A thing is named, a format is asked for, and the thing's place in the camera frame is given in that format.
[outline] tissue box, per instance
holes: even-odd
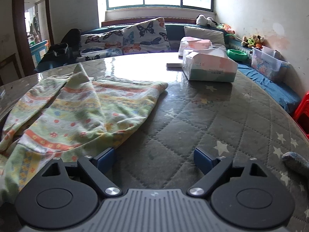
[[[208,39],[200,39],[191,36],[185,36],[180,41],[178,55],[183,55],[183,50],[205,50],[212,48],[212,43]]]
[[[222,49],[183,51],[182,69],[188,80],[234,82],[237,67]]]

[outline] white pillow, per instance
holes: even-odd
[[[185,26],[184,35],[191,36],[191,37],[197,37],[201,39],[209,39],[213,45],[223,44],[224,46],[224,34],[221,31],[214,31],[214,30],[209,30],[209,29]]]

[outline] blue cushion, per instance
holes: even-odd
[[[301,98],[284,83],[274,83],[253,68],[238,64],[238,69],[265,90],[282,108],[292,114],[298,107]]]
[[[125,27],[131,26],[131,25],[133,25],[133,24],[122,24],[122,25],[102,27],[102,28],[83,32],[82,35],[84,35],[84,34],[99,34],[99,33],[105,33],[105,32],[109,32],[109,31],[113,31],[113,30],[121,30],[121,29],[124,29]],[[180,41],[184,37],[184,29],[183,29],[184,26],[192,26],[192,27],[198,27],[198,28],[203,28],[203,29],[221,31],[224,34],[225,44],[229,44],[229,42],[230,42],[230,37],[226,36],[228,33],[226,31],[222,30],[222,29],[217,29],[217,28],[212,28],[212,27],[204,27],[204,26],[199,26],[199,25],[195,25],[195,24],[186,24],[186,23],[165,23],[168,40],[170,40],[170,41]]]

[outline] wooden door frame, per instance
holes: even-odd
[[[47,28],[49,33],[50,44],[54,44],[52,24],[50,20],[49,0],[45,0]],[[18,54],[20,57],[21,66],[25,76],[34,74],[34,63],[31,56],[31,51],[28,44],[28,37],[25,23],[25,7],[24,0],[12,0],[13,27]]]

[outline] window sill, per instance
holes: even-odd
[[[215,20],[216,13],[198,9],[187,9],[177,7],[133,7],[123,9],[111,9],[105,12],[105,20],[118,20],[125,18],[139,17],[175,17],[196,19],[199,14],[205,17],[213,17]]]

